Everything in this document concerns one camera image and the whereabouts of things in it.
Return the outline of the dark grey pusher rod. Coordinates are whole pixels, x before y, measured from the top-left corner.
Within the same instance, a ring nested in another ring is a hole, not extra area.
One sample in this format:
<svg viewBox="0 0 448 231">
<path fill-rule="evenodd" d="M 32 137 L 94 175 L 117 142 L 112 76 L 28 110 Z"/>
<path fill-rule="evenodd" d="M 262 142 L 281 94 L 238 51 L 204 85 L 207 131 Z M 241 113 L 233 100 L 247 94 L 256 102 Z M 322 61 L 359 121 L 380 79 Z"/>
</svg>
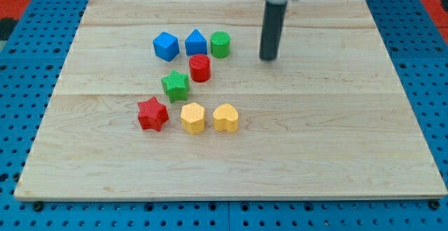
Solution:
<svg viewBox="0 0 448 231">
<path fill-rule="evenodd" d="M 282 4 L 265 2 L 259 49 L 259 58 L 263 61 L 277 58 L 286 7 L 286 2 Z"/>
</svg>

